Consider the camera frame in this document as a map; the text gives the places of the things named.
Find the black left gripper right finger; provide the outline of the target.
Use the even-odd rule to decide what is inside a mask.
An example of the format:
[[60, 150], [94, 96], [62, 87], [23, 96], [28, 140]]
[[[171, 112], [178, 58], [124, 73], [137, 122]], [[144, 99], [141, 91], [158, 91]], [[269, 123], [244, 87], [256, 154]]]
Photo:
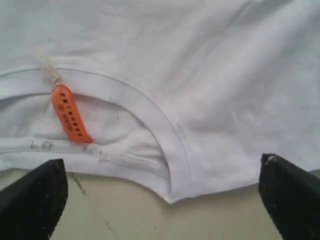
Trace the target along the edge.
[[320, 238], [320, 179], [274, 153], [261, 156], [258, 192], [284, 240]]

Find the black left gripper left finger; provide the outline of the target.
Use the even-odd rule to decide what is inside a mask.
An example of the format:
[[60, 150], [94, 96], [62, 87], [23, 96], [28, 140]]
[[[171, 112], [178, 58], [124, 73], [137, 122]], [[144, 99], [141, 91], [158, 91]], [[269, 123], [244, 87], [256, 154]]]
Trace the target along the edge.
[[0, 191], [0, 238], [49, 240], [67, 199], [64, 161], [46, 161]]

